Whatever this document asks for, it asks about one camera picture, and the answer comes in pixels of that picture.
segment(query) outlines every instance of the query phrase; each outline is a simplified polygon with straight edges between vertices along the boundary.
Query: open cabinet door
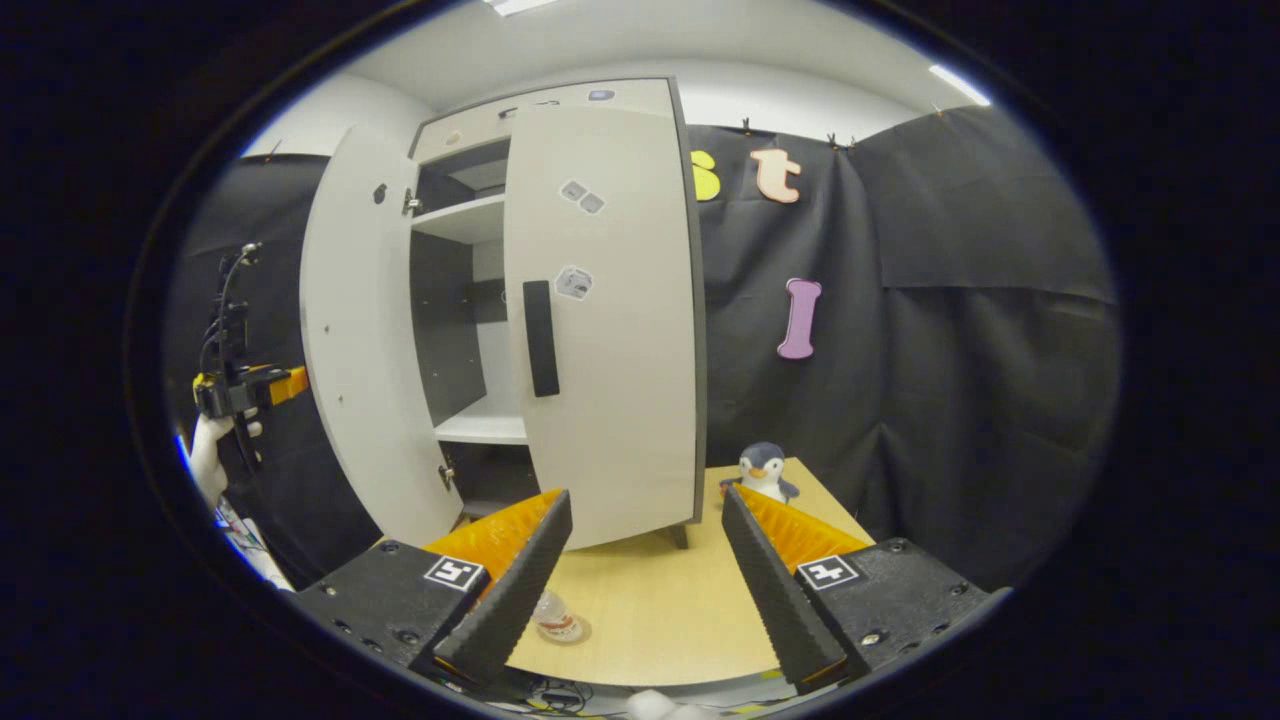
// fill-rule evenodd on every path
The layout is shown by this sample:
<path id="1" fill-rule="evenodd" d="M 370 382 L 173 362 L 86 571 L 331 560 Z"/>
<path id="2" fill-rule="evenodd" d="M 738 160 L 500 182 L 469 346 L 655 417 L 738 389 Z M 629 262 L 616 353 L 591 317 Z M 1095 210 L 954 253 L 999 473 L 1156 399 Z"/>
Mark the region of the open cabinet door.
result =
<path id="1" fill-rule="evenodd" d="M 404 191 L 417 164 L 355 127 L 329 160 L 302 245 L 307 374 L 347 482 L 383 533 L 424 546 L 462 511 L 422 392 Z"/>
<path id="2" fill-rule="evenodd" d="M 695 516 L 686 197 L 671 115 L 535 106 L 516 117 L 512 366 L 538 482 L 573 496 L 571 550 Z"/>

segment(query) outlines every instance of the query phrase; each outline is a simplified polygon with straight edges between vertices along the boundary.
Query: ceiling light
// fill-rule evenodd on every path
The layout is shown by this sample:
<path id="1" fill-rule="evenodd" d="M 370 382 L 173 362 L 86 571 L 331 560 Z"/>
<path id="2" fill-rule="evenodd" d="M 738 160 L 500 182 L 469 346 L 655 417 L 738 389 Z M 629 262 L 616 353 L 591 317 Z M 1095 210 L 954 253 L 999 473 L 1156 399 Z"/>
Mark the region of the ceiling light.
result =
<path id="1" fill-rule="evenodd" d="M 932 68 L 929 68 L 929 72 L 945 79 L 947 85 L 950 85 L 951 87 L 955 87 L 960 92 L 968 95 L 969 99 L 973 100 L 974 102 L 979 105 L 991 105 L 991 100 L 987 100 L 980 92 L 974 90 L 972 85 L 960 79 L 959 76 L 943 68 L 942 65 L 933 65 Z"/>
<path id="2" fill-rule="evenodd" d="M 522 13 L 525 10 L 536 8 L 539 5 L 549 5 L 556 0 L 484 0 L 494 9 L 499 15 L 515 15 L 516 13 Z"/>

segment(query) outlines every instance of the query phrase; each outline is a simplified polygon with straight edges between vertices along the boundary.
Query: black fabric backdrop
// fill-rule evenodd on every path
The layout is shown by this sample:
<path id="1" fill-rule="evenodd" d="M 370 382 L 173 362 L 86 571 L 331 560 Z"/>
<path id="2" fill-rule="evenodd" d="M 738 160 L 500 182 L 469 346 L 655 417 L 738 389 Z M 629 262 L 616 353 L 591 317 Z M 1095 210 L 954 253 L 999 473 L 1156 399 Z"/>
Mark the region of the black fabric backdrop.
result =
<path id="1" fill-rule="evenodd" d="M 983 588 L 1025 579 L 1088 495 L 1119 389 L 1115 291 L 1066 181 L 993 109 L 929 114 L 838 150 L 759 131 L 689 133 L 722 184 L 698 205 L 708 466 L 777 442 L 873 537 L 909 537 Z M 801 165 L 788 181 L 796 202 L 756 188 L 749 154 L 764 147 Z M 186 423 L 224 249 L 265 242 L 238 283 L 252 302 L 252 359 L 303 363 L 296 278 L 324 165 L 242 160 L 196 220 L 166 336 Z M 790 278 L 823 287 L 815 352 L 799 361 L 776 354 Z M 276 409 L 261 445 L 270 466 L 233 502 L 291 580 L 308 584 L 376 539 L 310 393 Z M 238 471 L 234 457 L 224 465 Z"/>

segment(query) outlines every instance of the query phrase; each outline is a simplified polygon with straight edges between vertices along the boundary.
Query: penguin plush toy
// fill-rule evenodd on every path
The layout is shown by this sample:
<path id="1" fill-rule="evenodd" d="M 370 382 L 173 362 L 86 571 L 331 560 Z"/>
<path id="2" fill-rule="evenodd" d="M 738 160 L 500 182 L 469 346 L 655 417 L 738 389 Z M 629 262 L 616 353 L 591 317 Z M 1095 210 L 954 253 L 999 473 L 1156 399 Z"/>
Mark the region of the penguin plush toy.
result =
<path id="1" fill-rule="evenodd" d="M 778 502 L 788 502 L 800 495 L 800 488 L 782 479 L 782 448 L 772 442 L 758 442 L 748 446 L 737 460 L 742 477 L 736 480 L 722 480 L 721 497 L 724 497 L 731 483 L 742 483 Z"/>

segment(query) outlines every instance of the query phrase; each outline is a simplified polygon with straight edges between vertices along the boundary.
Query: cabinet leg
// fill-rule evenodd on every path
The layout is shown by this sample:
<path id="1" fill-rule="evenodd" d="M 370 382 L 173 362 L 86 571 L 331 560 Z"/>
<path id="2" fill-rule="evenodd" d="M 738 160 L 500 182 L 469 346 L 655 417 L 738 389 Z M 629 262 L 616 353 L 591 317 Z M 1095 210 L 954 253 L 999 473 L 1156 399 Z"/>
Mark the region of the cabinet leg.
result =
<path id="1" fill-rule="evenodd" d="M 668 525 L 667 534 L 671 536 L 672 544 L 676 550 L 689 550 L 689 533 L 685 532 L 685 525 Z"/>

